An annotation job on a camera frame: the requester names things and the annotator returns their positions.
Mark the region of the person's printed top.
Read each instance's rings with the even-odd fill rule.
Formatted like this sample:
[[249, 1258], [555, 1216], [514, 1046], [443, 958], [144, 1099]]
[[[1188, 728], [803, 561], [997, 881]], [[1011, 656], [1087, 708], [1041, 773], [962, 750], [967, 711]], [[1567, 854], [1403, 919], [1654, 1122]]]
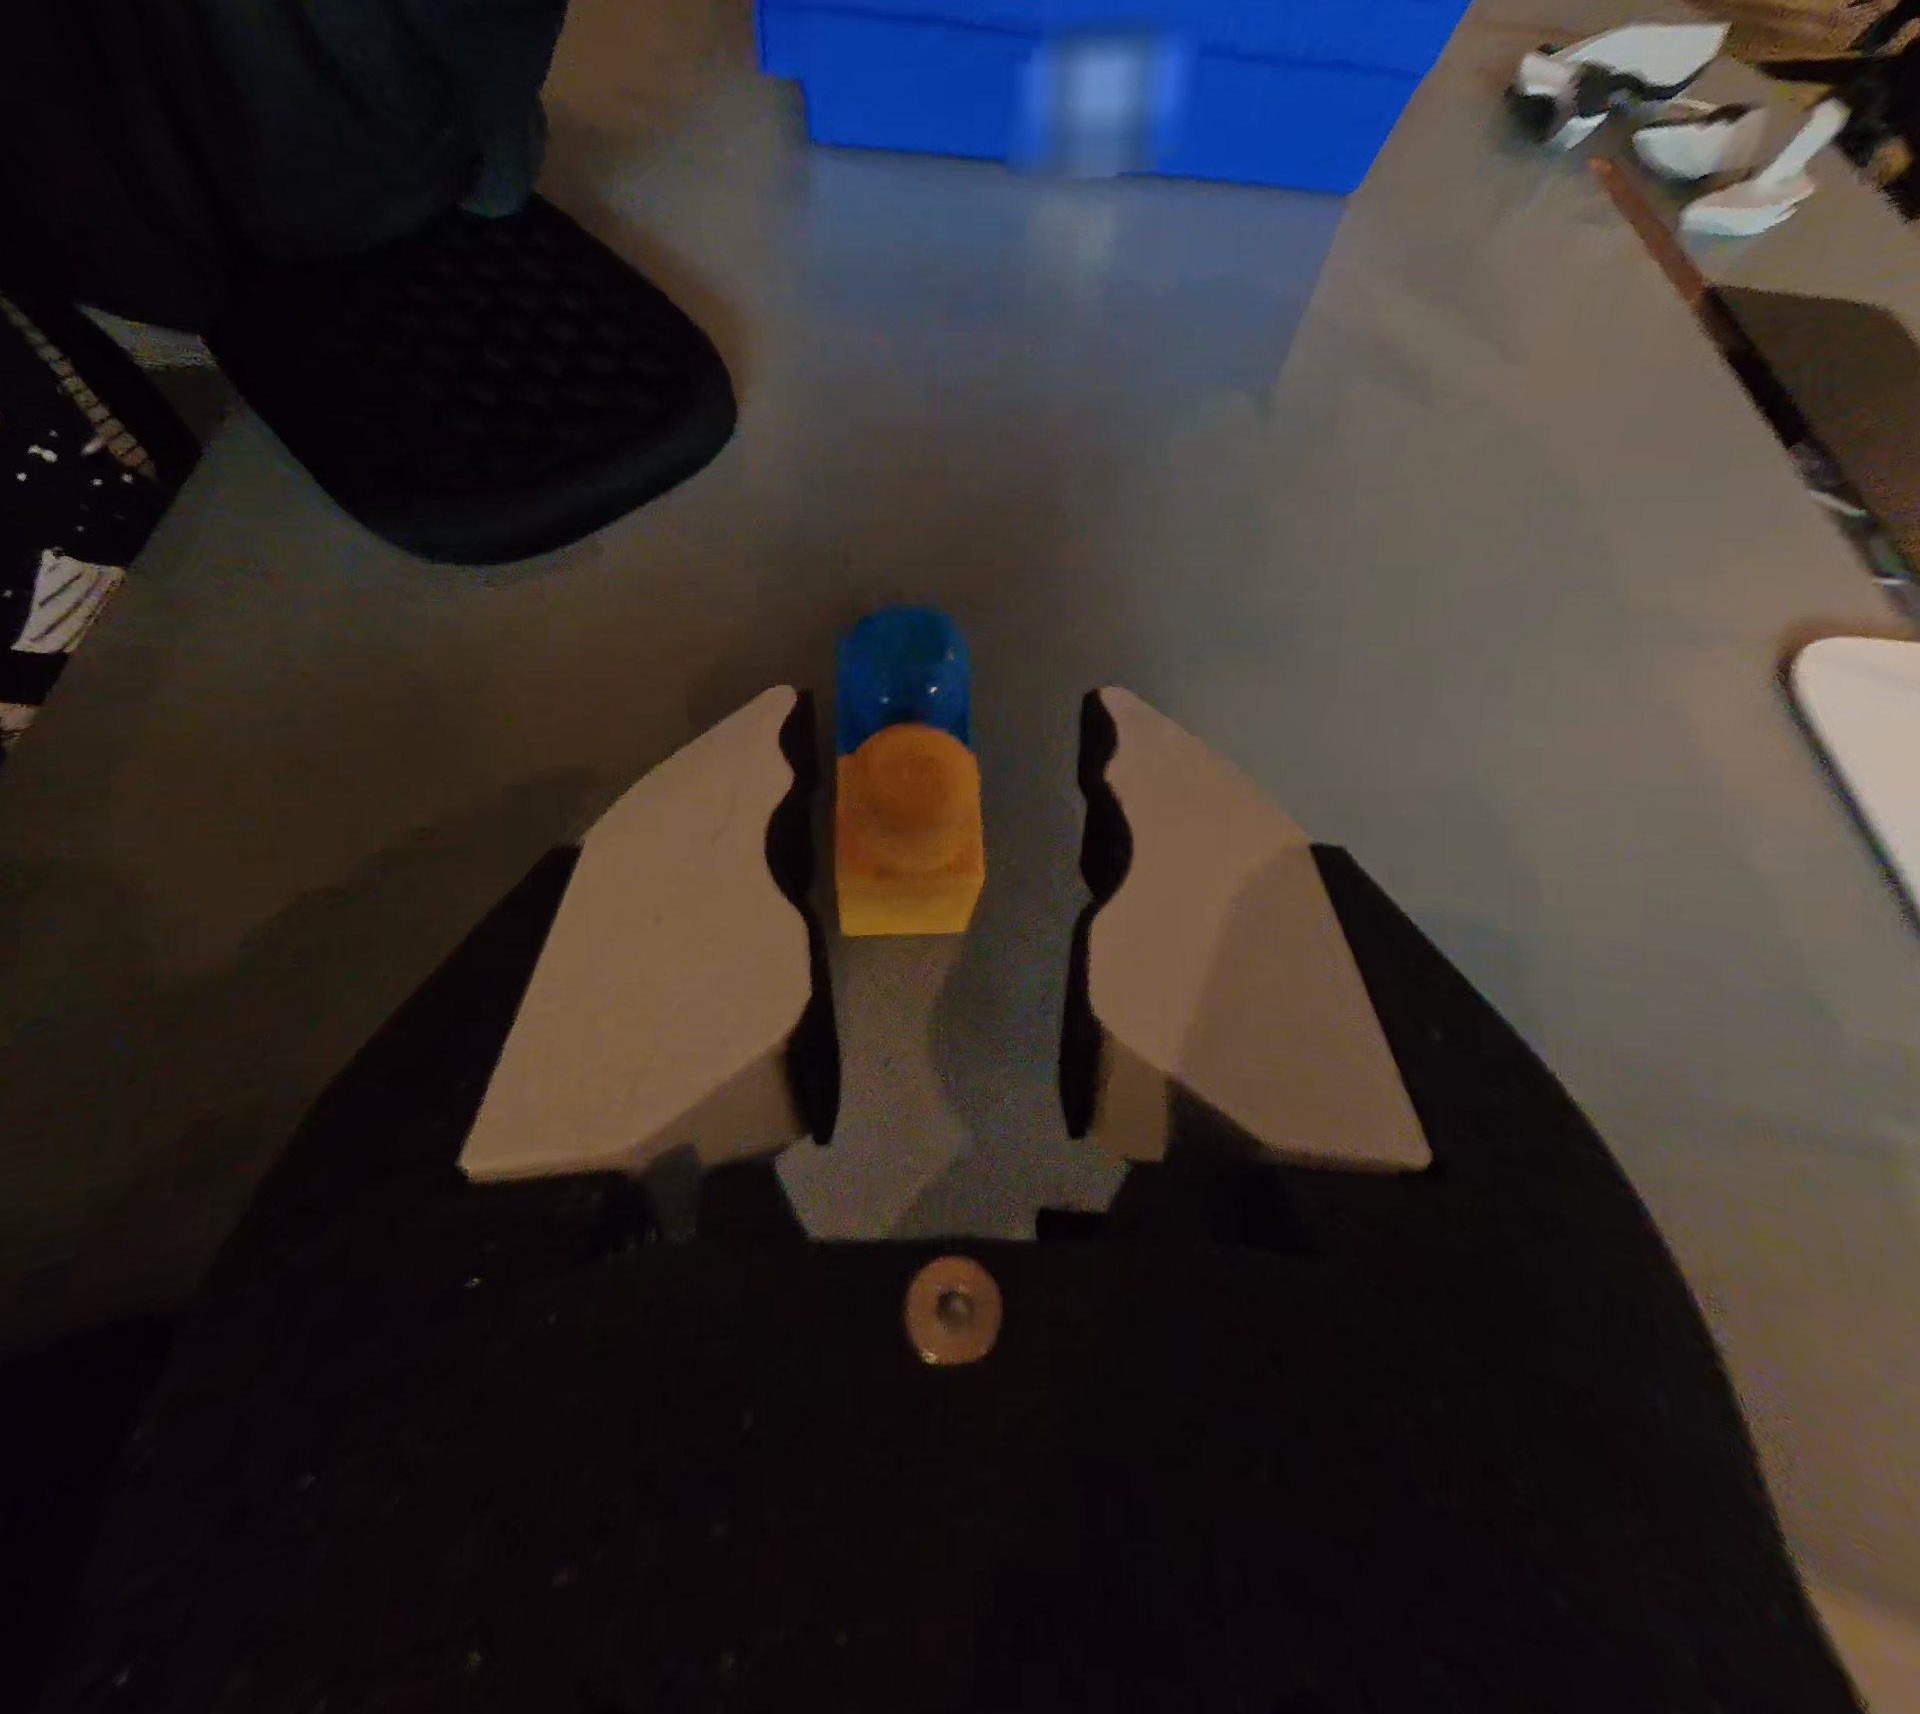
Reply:
[[128, 582], [190, 458], [174, 411], [85, 314], [4, 293], [4, 752]]

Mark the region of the orange mega block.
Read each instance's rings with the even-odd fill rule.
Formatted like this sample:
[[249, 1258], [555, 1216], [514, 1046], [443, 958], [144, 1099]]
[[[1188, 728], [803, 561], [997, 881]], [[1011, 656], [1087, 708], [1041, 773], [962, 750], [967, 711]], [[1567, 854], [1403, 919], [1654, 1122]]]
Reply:
[[955, 732], [888, 723], [837, 758], [832, 897], [846, 937], [961, 936], [987, 877], [983, 768]]

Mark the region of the black perforated rubber pad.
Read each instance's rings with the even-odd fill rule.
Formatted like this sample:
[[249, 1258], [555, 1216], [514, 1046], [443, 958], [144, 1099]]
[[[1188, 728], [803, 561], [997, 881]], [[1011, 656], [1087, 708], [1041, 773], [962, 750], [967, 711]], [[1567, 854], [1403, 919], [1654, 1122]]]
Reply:
[[443, 566], [581, 543], [738, 428], [713, 338], [541, 191], [260, 271], [204, 342], [329, 501]]

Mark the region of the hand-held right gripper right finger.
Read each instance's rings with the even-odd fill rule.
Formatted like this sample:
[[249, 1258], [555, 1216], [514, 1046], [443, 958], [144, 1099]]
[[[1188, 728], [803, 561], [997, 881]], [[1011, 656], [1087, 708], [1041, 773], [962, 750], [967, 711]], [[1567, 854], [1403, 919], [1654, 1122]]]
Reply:
[[1161, 1163], [1183, 1107], [1261, 1159], [1425, 1173], [1429, 1130], [1300, 821], [1120, 686], [1078, 708], [1072, 1139]]

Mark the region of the blue mega block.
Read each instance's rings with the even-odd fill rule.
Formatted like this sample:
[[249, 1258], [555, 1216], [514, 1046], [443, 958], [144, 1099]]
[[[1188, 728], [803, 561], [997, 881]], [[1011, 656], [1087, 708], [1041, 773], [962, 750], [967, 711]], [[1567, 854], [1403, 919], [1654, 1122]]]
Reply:
[[853, 755], [895, 726], [974, 745], [968, 640], [937, 605], [878, 607], [835, 645], [835, 754]]

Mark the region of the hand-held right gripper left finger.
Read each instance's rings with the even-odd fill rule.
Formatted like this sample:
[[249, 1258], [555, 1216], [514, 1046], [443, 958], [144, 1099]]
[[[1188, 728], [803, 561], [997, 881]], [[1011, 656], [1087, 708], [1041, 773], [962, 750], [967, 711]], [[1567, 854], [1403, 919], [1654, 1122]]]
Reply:
[[814, 697], [777, 683], [601, 816], [463, 1143], [470, 1181], [718, 1170], [832, 1141], [820, 779]]

